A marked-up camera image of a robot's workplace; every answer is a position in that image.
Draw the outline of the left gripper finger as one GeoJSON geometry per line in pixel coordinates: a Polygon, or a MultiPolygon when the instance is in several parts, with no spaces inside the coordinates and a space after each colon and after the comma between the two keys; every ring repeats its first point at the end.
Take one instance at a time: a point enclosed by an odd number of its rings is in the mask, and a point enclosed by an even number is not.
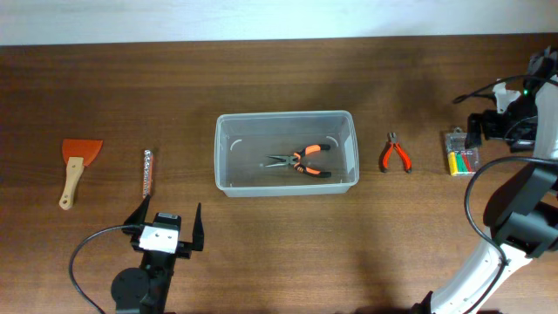
{"type": "Polygon", "coordinates": [[[194,226],[192,233],[192,251],[203,251],[205,233],[201,219],[201,203],[198,204],[194,218],[194,226]]]}
{"type": "Polygon", "coordinates": [[[135,235],[145,224],[147,210],[151,200],[150,195],[146,195],[141,204],[132,212],[132,214],[124,221],[125,227],[122,232],[125,235],[135,235]]]}

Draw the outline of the right robot arm white-black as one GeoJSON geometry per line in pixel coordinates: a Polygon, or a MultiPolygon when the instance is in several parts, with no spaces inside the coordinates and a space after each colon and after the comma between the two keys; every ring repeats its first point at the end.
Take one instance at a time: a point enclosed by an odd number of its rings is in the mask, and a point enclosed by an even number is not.
{"type": "Polygon", "coordinates": [[[511,154],[473,170],[464,210],[480,243],[455,276],[414,304],[412,313],[479,313],[515,271],[557,249],[557,208],[543,200],[557,191],[556,48],[534,54],[521,79],[519,91],[506,88],[515,80],[507,77],[454,99],[459,104],[484,98],[495,105],[468,117],[465,147],[503,140],[511,154]],[[470,204],[473,185],[490,167],[508,162],[524,166],[492,194],[478,226],[470,204]]]}

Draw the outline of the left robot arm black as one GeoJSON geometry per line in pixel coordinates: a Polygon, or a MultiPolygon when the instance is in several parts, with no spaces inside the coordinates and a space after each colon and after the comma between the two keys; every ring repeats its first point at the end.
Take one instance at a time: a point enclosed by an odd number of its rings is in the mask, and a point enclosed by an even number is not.
{"type": "Polygon", "coordinates": [[[151,223],[145,221],[150,200],[146,196],[125,220],[124,233],[142,259],[138,267],[120,271],[112,281],[111,295],[118,313],[163,313],[176,261],[204,249],[201,205],[196,209],[192,240],[183,242],[180,216],[159,212],[151,223]]]}

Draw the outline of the orange-black long nose pliers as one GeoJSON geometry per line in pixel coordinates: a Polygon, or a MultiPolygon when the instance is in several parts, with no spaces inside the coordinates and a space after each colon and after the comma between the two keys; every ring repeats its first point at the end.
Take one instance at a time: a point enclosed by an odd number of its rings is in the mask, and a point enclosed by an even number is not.
{"type": "Polygon", "coordinates": [[[307,167],[303,164],[303,159],[313,153],[321,151],[329,151],[330,145],[328,144],[314,144],[305,147],[300,151],[295,151],[289,155],[269,155],[270,159],[276,160],[275,163],[266,165],[266,167],[292,167],[294,170],[301,174],[306,174],[315,178],[330,178],[331,172],[321,171],[312,167],[307,167]]]}

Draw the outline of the clear screwdriver bit case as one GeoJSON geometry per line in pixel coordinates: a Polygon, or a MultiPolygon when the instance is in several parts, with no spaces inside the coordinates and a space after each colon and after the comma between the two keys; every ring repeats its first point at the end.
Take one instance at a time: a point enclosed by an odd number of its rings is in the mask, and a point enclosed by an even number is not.
{"type": "Polygon", "coordinates": [[[481,166],[479,150],[466,148],[466,136],[460,127],[445,135],[449,173],[453,177],[474,175],[481,166]]]}

